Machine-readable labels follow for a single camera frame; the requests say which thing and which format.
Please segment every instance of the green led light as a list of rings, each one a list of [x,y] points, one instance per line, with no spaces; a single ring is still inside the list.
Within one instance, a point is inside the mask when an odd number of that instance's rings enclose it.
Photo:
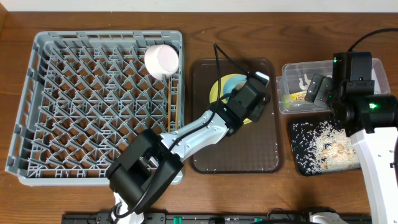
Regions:
[[[374,109],[374,108],[377,108],[377,105],[375,105],[374,103],[370,103],[370,104],[369,104],[369,107],[370,107],[371,109]]]

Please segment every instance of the clear plastic container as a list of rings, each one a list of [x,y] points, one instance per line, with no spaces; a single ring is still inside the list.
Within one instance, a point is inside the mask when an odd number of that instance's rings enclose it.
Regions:
[[[307,91],[314,74],[331,77],[333,61],[302,62],[286,64],[282,76],[276,78],[279,111],[282,114],[316,113],[328,111],[304,100],[294,100],[291,94]],[[372,79],[375,80],[375,94],[389,94],[390,86],[383,65],[378,58],[372,58]]]

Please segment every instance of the wooden table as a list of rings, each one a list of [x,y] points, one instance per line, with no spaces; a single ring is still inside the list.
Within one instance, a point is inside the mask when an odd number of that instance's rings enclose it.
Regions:
[[[4,172],[32,42],[44,30],[179,30],[186,49],[186,84],[192,63],[214,58],[217,42],[232,57],[264,57],[282,75],[293,62],[330,60],[362,35],[398,27],[398,14],[319,13],[9,13],[0,36],[0,222],[60,223],[66,212],[95,212],[113,206],[108,187],[26,187]],[[356,50],[382,60],[391,92],[398,94],[398,35],[366,39]],[[187,101],[187,114],[190,102]],[[200,175],[187,164],[180,185],[154,204],[169,213],[265,213],[275,207],[300,210],[329,206],[340,213],[369,213],[360,170],[303,177],[294,167],[284,135],[283,168],[269,175]]]

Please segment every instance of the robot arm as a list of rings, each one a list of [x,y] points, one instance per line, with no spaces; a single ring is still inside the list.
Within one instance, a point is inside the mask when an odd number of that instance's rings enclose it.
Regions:
[[[372,223],[398,223],[397,154],[398,101],[373,95],[370,52],[335,54],[333,78],[314,75],[306,101],[332,110],[351,138],[371,206]],[[313,222],[335,223],[336,217],[314,214]]]
[[[233,90],[227,104],[212,103],[201,118],[185,127],[160,135],[147,129],[138,135],[106,171],[118,204],[112,213],[113,220],[140,223],[141,213],[173,181],[182,180],[182,162],[186,158],[234,134],[246,118],[257,122],[267,103],[268,82],[267,75],[256,72],[241,89]]]

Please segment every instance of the gray plastic dish rack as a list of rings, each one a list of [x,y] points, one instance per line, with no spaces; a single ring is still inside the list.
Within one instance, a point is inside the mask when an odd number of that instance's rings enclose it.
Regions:
[[[106,169],[142,130],[168,129],[168,80],[151,77],[144,64],[144,52],[157,44],[179,54],[171,79],[173,131],[184,121],[180,32],[38,33],[6,171],[25,185],[108,185]]]

